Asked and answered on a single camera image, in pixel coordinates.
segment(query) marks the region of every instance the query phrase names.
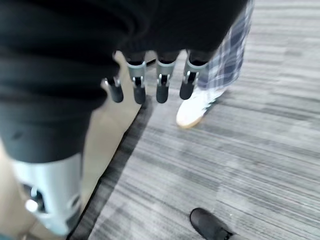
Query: gray carpet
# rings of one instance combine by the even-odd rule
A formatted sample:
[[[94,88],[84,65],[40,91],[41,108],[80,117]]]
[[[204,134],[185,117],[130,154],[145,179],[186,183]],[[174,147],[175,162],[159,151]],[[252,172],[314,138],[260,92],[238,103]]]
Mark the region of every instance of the gray carpet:
[[[256,0],[242,74],[195,128],[175,123],[185,61],[166,104],[152,96],[70,239],[200,240],[212,211],[250,240],[320,239],[320,1]]]

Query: plaid flannel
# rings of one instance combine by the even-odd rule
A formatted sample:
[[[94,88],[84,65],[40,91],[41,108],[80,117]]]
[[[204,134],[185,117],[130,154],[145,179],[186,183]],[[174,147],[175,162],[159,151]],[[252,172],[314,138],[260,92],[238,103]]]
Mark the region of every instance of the plaid flannel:
[[[249,0],[246,8],[225,36],[216,55],[199,76],[197,84],[199,88],[221,89],[238,79],[244,60],[253,9],[254,0]]]

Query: white sneaker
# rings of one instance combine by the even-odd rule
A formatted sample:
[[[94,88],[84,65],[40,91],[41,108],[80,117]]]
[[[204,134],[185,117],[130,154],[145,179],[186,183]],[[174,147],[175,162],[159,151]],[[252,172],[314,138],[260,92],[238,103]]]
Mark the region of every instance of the white sneaker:
[[[176,123],[184,129],[197,125],[225,90],[226,88],[219,90],[201,90],[196,88],[191,97],[188,100],[184,100],[181,104],[176,114]]]

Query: person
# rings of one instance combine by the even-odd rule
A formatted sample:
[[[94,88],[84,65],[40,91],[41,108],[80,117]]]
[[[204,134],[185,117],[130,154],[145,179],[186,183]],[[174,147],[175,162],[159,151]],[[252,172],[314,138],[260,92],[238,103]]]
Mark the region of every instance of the person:
[[[223,221],[203,208],[195,208],[189,215],[192,227],[206,240],[247,240],[234,233]]]
[[[200,74],[191,98],[182,102],[176,115],[178,126],[192,128],[198,124],[216,99],[239,78],[253,9],[254,0],[249,0],[215,56]]]

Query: black shoe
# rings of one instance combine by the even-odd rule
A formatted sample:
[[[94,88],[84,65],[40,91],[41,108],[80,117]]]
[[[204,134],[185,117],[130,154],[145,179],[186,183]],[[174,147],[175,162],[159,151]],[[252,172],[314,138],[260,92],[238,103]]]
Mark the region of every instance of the black shoe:
[[[233,235],[228,226],[203,208],[195,208],[190,213],[190,223],[206,240],[230,240]]]

